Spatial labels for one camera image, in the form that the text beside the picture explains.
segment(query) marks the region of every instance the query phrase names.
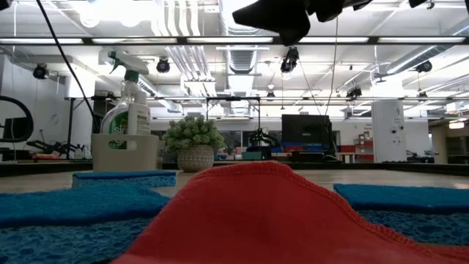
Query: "red cloth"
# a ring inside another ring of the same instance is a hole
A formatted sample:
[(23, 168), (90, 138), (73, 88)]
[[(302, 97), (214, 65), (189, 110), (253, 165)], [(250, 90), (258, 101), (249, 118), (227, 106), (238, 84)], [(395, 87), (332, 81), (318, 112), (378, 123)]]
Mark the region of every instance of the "red cloth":
[(115, 264), (469, 263), (469, 247), (414, 243), (274, 162), (191, 179)]

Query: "blue scrubber pad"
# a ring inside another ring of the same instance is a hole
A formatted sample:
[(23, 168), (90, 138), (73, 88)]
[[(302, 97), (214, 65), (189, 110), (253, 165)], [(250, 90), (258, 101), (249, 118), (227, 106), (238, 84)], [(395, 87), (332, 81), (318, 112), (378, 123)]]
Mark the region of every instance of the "blue scrubber pad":
[(469, 245), (469, 213), (426, 214), (359, 210), (373, 224), (382, 224), (421, 243)]
[(75, 173), (72, 188), (108, 184), (137, 185), (144, 187), (176, 186), (176, 172), (92, 172)]
[(125, 185), (0, 194), (0, 228), (150, 218), (168, 201), (148, 188)]
[(168, 201), (124, 185), (0, 194), (0, 263), (112, 260)]
[(353, 209), (419, 213), (469, 212), (469, 190), (435, 187), (334, 184)]
[(0, 229), (0, 263), (107, 263), (123, 254), (151, 220)]

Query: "potted plant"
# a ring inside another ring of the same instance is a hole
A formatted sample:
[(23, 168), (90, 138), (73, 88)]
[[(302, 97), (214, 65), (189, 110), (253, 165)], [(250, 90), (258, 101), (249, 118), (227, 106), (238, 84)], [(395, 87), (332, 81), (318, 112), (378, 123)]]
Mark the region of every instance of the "potted plant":
[(213, 166), (213, 150), (224, 146), (213, 120), (203, 117), (185, 117), (170, 121), (163, 139), (166, 149), (177, 152), (177, 165), (185, 172), (198, 172)]

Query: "column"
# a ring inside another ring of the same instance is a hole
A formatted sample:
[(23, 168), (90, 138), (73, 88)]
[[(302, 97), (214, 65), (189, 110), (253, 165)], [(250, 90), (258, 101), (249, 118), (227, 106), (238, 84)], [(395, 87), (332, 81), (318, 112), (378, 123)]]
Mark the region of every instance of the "column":
[(448, 164), (448, 153), (446, 152), (446, 126), (432, 128), (433, 151), (440, 153), (435, 156), (435, 164)]

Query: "trigger sprayer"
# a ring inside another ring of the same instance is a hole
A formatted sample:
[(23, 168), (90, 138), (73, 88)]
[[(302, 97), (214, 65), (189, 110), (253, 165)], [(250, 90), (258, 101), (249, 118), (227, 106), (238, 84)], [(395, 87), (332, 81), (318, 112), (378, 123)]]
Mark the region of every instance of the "trigger sprayer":
[(124, 76), (126, 81), (138, 82), (139, 74), (149, 74), (147, 64), (135, 56), (117, 51), (109, 51), (108, 57), (114, 60), (114, 67), (109, 74), (114, 72), (119, 66), (124, 66), (126, 69)]

